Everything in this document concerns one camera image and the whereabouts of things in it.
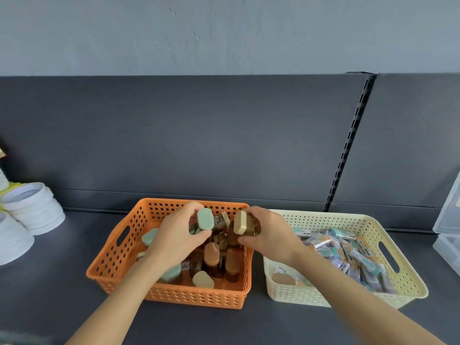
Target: orange plastic basket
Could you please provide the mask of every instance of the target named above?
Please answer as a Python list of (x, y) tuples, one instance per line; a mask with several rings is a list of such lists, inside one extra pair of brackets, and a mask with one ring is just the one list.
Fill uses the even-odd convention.
[[(106, 293), (113, 292), (131, 266), (137, 254), (146, 250), (141, 237), (153, 228), (158, 228), (163, 219), (180, 209), (189, 200), (141, 199), (130, 213), (112, 230), (101, 252), (91, 263), (86, 276), (95, 280)], [(249, 207), (246, 203), (198, 201), (210, 208), (214, 214), (227, 212), (230, 218), (239, 209)], [(254, 251), (242, 250), (242, 275), (236, 283), (225, 278), (214, 278), (215, 288), (197, 288), (193, 285), (187, 270), (182, 271), (181, 285), (155, 283), (145, 300), (166, 303), (211, 306), (227, 309), (241, 309), (251, 289), (251, 262)]]

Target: basket handle hole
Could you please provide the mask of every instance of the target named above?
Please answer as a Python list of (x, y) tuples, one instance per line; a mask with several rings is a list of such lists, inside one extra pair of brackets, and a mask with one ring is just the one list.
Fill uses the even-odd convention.
[(116, 245), (118, 247), (123, 243), (124, 239), (129, 235), (130, 229), (131, 229), (130, 226), (126, 226), (123, 232), (120, 234), (120, 236), (118, 236), (118, 238), (116, 239)]
[(388, 263), (390, 264), (391, 268), (393, 268), (393, 271), (395, 273), (399, 273), (399, 265), (398, 263), (394, 260), (393, 256), (390, 254), (390, 252), (388, 251), (388, 249), (386, 249), (386, 246), (385, 244), (383, 244), (382, 241), (379, 242), (379, 249), (380, 251), (382, 252), (383, 256), (385, 257), (385, 259), (388, 261)]

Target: finger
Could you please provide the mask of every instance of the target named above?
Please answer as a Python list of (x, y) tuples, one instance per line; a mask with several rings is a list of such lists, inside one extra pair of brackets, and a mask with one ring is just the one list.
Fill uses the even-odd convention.
[(197, 211), (200, 209), (203, 209), (204, 206), (201, 203), (198, 203), (196, 201), (190, 201), (187, 202), (184, 207), (181, 208), (180, 214), (185, 215), (188, 218), (190, 218), (192, 215), (194, 215)]
[(198, 234), (193, 235), (193, 243), (195, 247), (203, 244), (208, 238), (210, 238), (211, 234), (213, 233), (212, 230), (202, 230)]
[(243, 246), (252, 248), (259, 252), (259, 237), (241, 236), (238, 238), (238, 242)]
[(261, 208), (259, 206), (252, 206), (252, 207), (246, 208), (245, 211), (249, 214), (254, 215), (260, 221), (261, 217), (266, 215), (266, 213), (268, 212), (268, 209)]

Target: hand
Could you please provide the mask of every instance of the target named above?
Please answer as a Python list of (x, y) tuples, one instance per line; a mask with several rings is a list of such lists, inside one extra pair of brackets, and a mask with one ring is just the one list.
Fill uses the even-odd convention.
[(270, 260), (293, 266), (295, 256), (304, 249), (304, 245), (283, 216), (257, 206), (245, 210), (260, 221), (261, 232), (256, 237), (239, 237), (239, 243)]
[(180, 264), (192, 251), (211, 236), (211, 230), (196, 235), (189, 233), (189, 221), (203, 205), (190, 201), (184, 207), (167, 216), (150, 244), (144, 259), (156, 259), (167, 271)]

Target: right hand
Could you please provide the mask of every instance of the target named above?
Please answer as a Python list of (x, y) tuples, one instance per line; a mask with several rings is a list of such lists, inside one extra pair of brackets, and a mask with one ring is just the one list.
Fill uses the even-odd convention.
[(270, 260), (293, 266), (296, 255), (304, 249), (304, 244), (283, 216), (258, 206), (245, 209), (260, 221), (259, 236), (241, 236), (240, 244), (252, 248)]

